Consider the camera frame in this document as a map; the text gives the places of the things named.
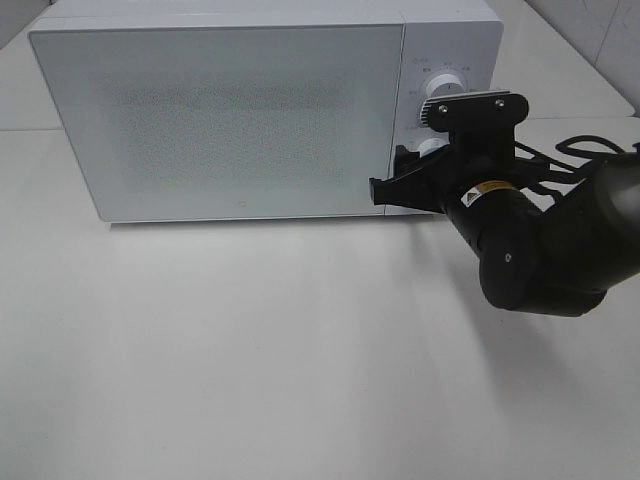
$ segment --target microwave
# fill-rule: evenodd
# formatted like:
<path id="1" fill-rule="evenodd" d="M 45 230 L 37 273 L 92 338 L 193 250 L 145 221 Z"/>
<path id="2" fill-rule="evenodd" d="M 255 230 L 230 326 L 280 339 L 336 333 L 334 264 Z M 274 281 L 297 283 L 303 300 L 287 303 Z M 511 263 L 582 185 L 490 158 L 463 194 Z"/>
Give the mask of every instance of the microwave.
<path id="1" fill-rule="evenodd" d="M 489 87 L 482 0 L 58 0 L 29 38 L 98 216 L 396 215 L 423 102 Z"/>

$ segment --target warning label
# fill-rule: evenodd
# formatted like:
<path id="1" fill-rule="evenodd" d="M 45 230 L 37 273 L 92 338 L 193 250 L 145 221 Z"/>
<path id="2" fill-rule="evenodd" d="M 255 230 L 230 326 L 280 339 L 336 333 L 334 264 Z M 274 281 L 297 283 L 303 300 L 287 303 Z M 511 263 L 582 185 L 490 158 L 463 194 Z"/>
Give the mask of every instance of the warning label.
<path id="1" fill-rule="evenodd" d="M 470 188 L 460 199 L 465 207 L 473 205 L 483 195 L 494 190 L 516 190 L 516 187 L 504 180 L 489 180 Z"/>

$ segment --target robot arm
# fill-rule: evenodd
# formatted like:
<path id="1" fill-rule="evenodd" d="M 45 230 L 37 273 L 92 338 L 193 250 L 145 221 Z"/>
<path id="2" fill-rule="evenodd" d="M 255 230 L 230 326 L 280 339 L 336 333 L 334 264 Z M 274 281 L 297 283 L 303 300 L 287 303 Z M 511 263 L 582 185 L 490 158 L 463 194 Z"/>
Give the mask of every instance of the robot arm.
<path id="1" fill-rule="evenodd" d="M 528 110 L 524 97 L 504 91 L 426 102 L 423 124 L 448 132 L 449 145 L 424 157 L 398 147 L 394 177 L 370 179 L 372 199 L 444 213 L 479 257 L 495 307 L 579 316 L 640 272 L 640 152 L 575 137 L 557 149 L 586 163 L 564 164 L 515 141 Z M 582 142 L 611 153 L 575 147 Z M 532 157 L 517 157 L 516 148 Z M 545 181 L 577 186 L 563 196 Z M 542 211 L 524 188 L 554 205 Z"/>

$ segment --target white countertop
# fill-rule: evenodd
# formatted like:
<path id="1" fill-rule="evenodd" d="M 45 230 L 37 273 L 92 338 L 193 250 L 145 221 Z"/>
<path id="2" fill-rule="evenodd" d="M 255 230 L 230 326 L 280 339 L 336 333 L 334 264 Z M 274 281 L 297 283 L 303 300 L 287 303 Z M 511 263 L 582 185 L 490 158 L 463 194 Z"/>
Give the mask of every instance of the white countertop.
<path id="1" fill-rule="evenodd" d="M 633 107 L 526 3 L 488 3 L 505 25 L 492 87 L 524 94 L 530 118 L 633 115 Z M 0 130 L 61 127 L 27 30 L 0 50 Z"/>
<path id="2" fill-rule="evenodd" d="M 0 132 L 0 159 L 2 478 L 640 475 L 640 277 L 509 313 L 441 217 L 109 228 L 63 132 Z"/>

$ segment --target white knob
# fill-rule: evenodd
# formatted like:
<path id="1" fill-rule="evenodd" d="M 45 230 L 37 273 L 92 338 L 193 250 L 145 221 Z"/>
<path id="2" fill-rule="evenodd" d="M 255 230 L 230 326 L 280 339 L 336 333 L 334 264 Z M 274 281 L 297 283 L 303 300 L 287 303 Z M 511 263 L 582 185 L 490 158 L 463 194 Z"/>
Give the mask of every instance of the white knob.
<path id="1" fill-rule="evenodd" d="M 418 146 L 418 151 L 420 152 L 420 156 L 424 157 L 428 153 L 433 152 L 434 150 L 439 149 L 440 147 L 444 147 L 447 144 L 442 138 L 430 138 L 429 140 L 425 140 Z"/>
<path id="2" fill-rule="evenodd" d="M 440 73 L 427 83 L 427 98 L 457 95 L 466 90 L 464 80 L 456 73 Z"/>

